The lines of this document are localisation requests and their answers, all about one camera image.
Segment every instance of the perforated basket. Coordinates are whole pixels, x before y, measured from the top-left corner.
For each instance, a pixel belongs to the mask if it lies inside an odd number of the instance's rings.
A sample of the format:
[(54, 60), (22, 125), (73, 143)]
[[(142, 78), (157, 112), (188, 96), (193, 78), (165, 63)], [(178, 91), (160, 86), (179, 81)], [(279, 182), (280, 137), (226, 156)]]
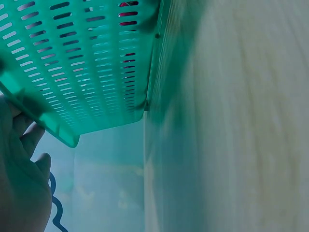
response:
[(0, 3), (0, 90), (59, 140), (141, 119), (158, 1)]

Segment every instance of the hand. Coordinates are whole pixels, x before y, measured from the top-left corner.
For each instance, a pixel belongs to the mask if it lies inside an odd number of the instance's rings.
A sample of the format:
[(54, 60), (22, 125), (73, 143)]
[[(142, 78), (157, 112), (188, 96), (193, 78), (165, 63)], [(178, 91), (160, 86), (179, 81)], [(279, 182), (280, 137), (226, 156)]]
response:
[(30, 160), (44, 134), (0, 96), (0, 228), (2, 232), (43, 232), (51, 213), (48, 186), (51, 158)]

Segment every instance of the plastic container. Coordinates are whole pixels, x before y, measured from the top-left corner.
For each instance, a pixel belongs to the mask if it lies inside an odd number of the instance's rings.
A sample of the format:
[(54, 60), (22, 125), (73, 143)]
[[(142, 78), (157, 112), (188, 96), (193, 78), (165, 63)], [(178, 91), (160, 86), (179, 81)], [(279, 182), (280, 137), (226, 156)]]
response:
[(0, 90), (70, 147), (143, 115), (159, 2), (0, 3)]

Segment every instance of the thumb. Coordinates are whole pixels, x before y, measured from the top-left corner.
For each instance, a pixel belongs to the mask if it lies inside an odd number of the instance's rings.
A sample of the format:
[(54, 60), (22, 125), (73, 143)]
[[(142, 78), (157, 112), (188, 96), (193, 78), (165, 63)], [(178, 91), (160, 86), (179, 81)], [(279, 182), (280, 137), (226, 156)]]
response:
[(47, 153), (43, 153), (41, 157), (35, 162), (38, 166), (39, 170), (42, 172), (44, 178), (48, 180), (50, 174), (50, 166), (52, 164), (52, 160), (50, 155)]

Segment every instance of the blue cable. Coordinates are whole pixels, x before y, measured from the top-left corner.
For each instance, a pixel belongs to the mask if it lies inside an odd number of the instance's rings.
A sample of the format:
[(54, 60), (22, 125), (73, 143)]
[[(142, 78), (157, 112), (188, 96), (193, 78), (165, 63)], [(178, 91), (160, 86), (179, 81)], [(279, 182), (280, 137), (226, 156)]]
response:
[(58, 198), (54, 197), (54, 193), (56, 190), (56, 179), (52, 173), (50, 173), (49, 175), (49, 180), (50, 180), (50, 189), (52, 191), (52, 196), (53, 196), (53, 203), (57, 207), (57, 213), (53, 219), (53, 224), (62, 232), (68, 232), (68, 230), (65, 227), (63, 227), (60, 223), (60, 220), (63, 214), (63, 207), (62, 207), (61, 202), (58, 200)]

